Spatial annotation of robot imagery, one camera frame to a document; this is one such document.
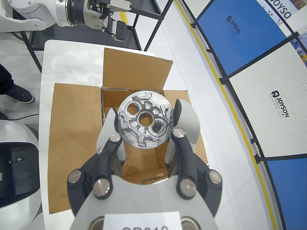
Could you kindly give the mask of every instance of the white robotic arm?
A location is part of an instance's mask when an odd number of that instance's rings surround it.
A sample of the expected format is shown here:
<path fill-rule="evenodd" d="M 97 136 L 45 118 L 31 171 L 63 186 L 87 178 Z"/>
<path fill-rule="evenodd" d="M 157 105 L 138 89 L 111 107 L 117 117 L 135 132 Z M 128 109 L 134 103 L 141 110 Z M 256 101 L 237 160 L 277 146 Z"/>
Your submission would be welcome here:
<path fill-rule="evenodd" d="M 124 41 L 127 26 L 112 19 L 115 11 L 131 10 L 131 3 L 124 0 L 1 0 L 0 32 L 40 31 L 53 24 L 72 27 L 87 25 L 108 33 L 114 40 Z M 25 20 L 12 16 L 12 9 Z"/>

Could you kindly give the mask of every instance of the blue panel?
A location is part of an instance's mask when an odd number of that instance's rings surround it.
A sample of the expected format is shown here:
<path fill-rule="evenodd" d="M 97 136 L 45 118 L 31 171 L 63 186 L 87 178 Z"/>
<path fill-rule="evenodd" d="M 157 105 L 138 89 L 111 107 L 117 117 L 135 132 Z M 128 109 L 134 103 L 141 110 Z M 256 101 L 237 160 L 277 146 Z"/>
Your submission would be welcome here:
<path fill-rule="evenodd" d="M 268 161 L 287 229 L 307 229 L 307 159 Z"/>
<path fill-rule="evenodd" d="M 228 75 L 286 38 L 256 0 L 214 0 L 198 23 Z"/>

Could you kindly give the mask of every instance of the cardboard box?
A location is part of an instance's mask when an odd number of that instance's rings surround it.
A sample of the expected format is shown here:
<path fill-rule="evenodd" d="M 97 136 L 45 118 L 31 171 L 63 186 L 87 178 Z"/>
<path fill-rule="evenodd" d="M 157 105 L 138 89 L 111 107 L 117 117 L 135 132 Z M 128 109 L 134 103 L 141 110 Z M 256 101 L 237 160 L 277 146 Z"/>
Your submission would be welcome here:
<path fill-rule="evenodd" d="M 105 48 L 102 88 L 55 84 L 48 159 L 50 213 L 70 209 L 67 176 L 96 153 L 104 117 L 111 108 L 117 110 L 127 96 L 139 90 L 157 91 L 173 107 L 178 98 L 190 101 L 187 91 L 163 91 L 171 66 L 170 60 Z M 125 141 L 124 145 L 123 179 L 151 184 L 167 177 L 167 142 L 155 149 L 137 149 Z M 207 163 L 201 135 L 195 153 Z"/>

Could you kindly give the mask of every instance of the splined hole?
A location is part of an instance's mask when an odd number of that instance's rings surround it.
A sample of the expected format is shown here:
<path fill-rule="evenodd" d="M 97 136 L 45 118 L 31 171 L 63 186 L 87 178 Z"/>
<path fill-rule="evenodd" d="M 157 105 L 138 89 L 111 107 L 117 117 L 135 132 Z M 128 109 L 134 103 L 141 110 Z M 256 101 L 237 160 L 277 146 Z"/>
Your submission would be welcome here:
<path fill-rule="evenodd" d="M 153 126 L 152 126 L 152 130 L 154 133 L 160 133 L 161 130 L 163 129 L 163 124 L 159 121 L 154 122 Z"/>
<path fill-rule="evenodd" d="M 144 112 L 139 116 L 138 121 L 142 126 L 148 127 L 153 123 L 153 117 L 149 113 Z"/>
<path fill-rule="evenodd" d="M 139 112 L 139 108 L 135 104 L 130 104 L 127 110 L 131 115 L 135 115 L 137 112 Z"/>

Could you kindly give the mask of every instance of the white table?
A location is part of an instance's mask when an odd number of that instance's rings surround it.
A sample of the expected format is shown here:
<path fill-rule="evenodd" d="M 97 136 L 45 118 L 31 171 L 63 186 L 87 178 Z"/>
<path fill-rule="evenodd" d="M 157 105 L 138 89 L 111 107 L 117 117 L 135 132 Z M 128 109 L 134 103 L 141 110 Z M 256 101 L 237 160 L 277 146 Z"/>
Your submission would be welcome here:
<path fill-rule="evenodd" d="M 47 172 L 54 84 L 68 83 L 100 87 L 105 47 L 155 56 L 150 52 L 79 42 L 49 40 L 45 43 L 39 115 L 39 168 L 41 200 L 47 230 L 68 230 L 74 220 L 71 210 L 49 214 Z"/>

